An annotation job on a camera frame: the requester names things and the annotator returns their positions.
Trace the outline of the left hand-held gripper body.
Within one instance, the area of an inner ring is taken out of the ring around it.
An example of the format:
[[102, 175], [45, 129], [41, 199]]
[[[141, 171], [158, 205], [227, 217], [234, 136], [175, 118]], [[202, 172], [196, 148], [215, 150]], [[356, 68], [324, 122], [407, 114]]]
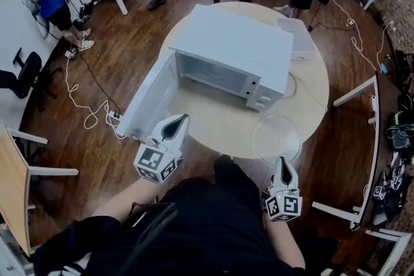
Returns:
[[181, 157], [181, 150], [171, 151], [163, 143], [154, 142], [149, 138], [140, 145], [134, 167], [141, 177], [163, 183], [178, 169]]

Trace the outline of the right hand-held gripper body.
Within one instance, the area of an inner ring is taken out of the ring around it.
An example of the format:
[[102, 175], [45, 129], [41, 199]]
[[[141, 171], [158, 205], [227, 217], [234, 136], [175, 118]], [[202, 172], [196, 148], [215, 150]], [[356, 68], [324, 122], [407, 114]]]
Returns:
[[301, 215], [302, 198], [276, 193], [265, 200], [265, 205], [270, 221], [288, 222]]

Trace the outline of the round glass turntable plate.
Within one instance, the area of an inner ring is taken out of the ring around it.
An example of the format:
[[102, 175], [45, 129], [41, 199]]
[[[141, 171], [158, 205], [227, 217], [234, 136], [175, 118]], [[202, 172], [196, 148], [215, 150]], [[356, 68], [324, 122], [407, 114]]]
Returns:
[[257, 159], [273, 166], [284, 157], [293, 162], [301, 153], [302, 138], [294, 123], [282, 115], [264, 117], [256, 126], [252, 150]]

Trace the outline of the white microwave oven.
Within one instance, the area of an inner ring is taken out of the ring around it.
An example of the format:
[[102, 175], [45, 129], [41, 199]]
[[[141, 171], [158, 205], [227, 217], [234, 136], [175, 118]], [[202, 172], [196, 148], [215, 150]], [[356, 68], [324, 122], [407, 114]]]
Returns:
[[213, 6], [196, 5], [125, 111], [120, 136], [146, 139], [166, 115], [182, 78], [236, 95], [258, 112], [284, 95], [292, 34]]

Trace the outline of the person's right forearm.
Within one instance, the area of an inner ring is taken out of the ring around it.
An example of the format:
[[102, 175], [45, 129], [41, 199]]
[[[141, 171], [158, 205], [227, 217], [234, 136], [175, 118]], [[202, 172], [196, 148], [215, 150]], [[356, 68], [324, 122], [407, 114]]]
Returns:
[[265, 219], [266, 230], [278, 257], [292, 268], [305, 269], [305, 259], [288, 224]]

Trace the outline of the person's left forearm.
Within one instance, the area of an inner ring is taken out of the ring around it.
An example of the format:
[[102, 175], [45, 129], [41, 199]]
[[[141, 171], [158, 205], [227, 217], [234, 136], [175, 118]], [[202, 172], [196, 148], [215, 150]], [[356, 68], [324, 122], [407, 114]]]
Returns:
[[93, 217], [112, 217], [119, 222], [123, 222], [128, 217], [134, 202], [138, 205], [152, 203], [156, 196], [162, 191], [163, 187], [164, 183], [157, 183], [145, 178], [139, 178], [123, 191], [101, 205], [93, 213]]

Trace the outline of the person's black clothing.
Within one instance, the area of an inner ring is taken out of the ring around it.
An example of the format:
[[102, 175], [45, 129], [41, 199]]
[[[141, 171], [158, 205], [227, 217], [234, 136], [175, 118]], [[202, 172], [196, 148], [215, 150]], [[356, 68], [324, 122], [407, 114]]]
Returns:
[[227, 155], [213, 181], [187, 178], [150, 204], [133, 203], [119, 222], [97, 216], [72, 222], [38, 248], [34, 275], [316, 276], [338, 244], [311, 236], [297, 242], [305, 269], [276, 254], [255, 183]]

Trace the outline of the pile of spare hand-held grippers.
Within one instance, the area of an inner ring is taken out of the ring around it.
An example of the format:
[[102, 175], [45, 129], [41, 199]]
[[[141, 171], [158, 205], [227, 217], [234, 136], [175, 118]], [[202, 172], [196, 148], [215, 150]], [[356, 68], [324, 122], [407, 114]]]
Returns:
[[412, 180], [413, 177], [406, 173], [403, 160], [399, 160], [398, 165], [393, 165], [388, 172], [381, 172], [381, 178], [373, 193], [372, 225], [384, 225], [400, 214]]

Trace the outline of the dark desk with white legs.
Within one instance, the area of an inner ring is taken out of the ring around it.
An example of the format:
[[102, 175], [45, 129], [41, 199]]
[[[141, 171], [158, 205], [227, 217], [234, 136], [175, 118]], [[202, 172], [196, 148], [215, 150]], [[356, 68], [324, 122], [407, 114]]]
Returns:
[[334, 100], [332, 104], [335, 107], [339, 107], [370, 88], [373, 88], [375, 92], [375, 115], [370, 119], [370, 122], [375, 124], [375, 144], [373, 161], [367, 182], [367, 191], [362, 205], [355, 211], [344, 211], [319, 202], [312, 203], [313, 208], [348, 221], [351, 229], [357, 227], [364, 228], [371, 223], [375, 184], [380, 178], [380, 173], [385, 171], [387, 166], [391, 164], [393, 157], [393, 152], [386, 135], [387, 128], [389, 127], [388, 121], [392, 115], [398, 112], [398, 97], [402, 93], [387, 77], [383, 74], [376, 73], [361, 85]]

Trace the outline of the black backpack with green trim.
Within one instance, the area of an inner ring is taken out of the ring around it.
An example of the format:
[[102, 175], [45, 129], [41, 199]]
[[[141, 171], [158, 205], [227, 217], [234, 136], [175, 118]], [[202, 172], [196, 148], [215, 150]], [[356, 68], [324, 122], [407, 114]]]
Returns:
[[393, 150], [414, 150], [414, 109], [392, 115], [386, 136]]

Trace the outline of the black office chair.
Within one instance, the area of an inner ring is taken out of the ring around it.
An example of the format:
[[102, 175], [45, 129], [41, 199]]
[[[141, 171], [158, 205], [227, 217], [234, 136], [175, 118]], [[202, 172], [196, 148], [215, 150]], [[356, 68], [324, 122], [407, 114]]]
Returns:
[[16, 63], [21, 67], [19, 75], [0, 70], [0, 89], [11, 90], [19, 99], [25, 99], [30, 90], [37, 97], [37, 107], [39, 112], [45, 110], [42, 104], [43, 95], [49, 95], [56, 99], [58, 96], [51, 91], [50, 85], [53, 77], [57, 72], [63, 72], [62, 67], [57, 67], [53, 71], [48, 68], [42, 70], [42, 62], [40, 56], [36, 52], [31, 52], [25, 62], [20, 58], [22, 48], [20, 47], [13, 58], [12, 63]]

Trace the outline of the white storage box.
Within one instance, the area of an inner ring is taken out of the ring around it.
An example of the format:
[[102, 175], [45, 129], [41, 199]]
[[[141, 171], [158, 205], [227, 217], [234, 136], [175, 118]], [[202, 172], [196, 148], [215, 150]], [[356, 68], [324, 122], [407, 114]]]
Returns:
[[311, 39], [307, 27], [300, 19], [279, 18], [276, 20], [279, 27], [292, 34], [292, 61], [309, 61], [316, 55], [316, 47]]

